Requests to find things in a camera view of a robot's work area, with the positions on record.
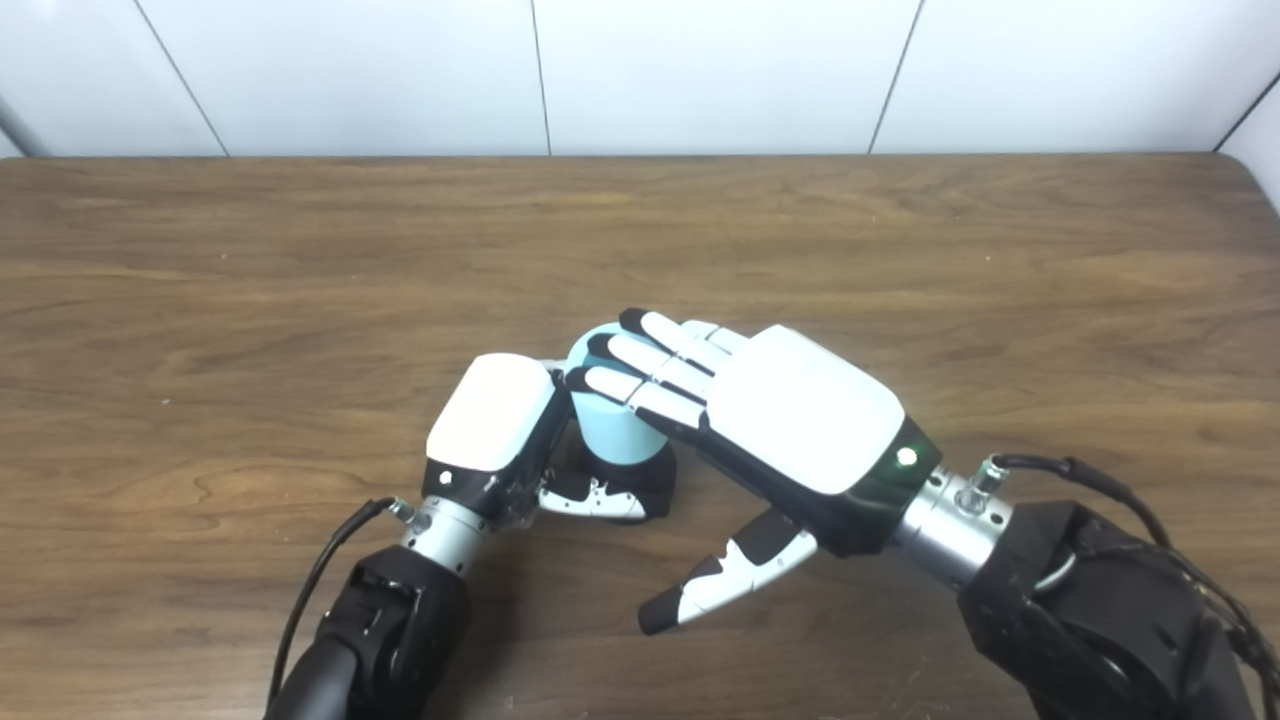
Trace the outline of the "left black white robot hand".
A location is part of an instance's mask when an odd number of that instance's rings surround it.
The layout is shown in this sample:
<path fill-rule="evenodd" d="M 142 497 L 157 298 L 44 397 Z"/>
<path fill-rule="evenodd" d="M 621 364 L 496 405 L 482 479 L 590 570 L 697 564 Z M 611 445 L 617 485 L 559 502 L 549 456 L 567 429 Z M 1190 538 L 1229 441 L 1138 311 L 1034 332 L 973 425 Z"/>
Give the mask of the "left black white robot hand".
<path fill-rule="evenodd" d="M 474 359 L 431 428 L 425 519 L 485 534 L 547 511 L 640 524 L 667 518 L 669 443 L 622 409 L 577 395 L 562 363 Z"/>

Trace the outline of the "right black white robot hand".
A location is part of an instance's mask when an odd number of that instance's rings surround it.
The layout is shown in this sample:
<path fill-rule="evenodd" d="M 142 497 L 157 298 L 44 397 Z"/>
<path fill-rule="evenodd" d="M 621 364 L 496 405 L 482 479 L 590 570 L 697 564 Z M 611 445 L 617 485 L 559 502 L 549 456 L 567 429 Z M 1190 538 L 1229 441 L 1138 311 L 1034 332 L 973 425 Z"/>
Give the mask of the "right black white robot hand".
<path fill-rule="evenodd" d="M 758 591 L 818 551 L 881 552 L 941 464 L 892 389 L 785 325 L 748 337 L 631 307 L 620 331 L 588 347 L 603 364 L 570 369 L 570 389 L 689 445 L 768 505 L 639 609 L 646 635 Z"/>

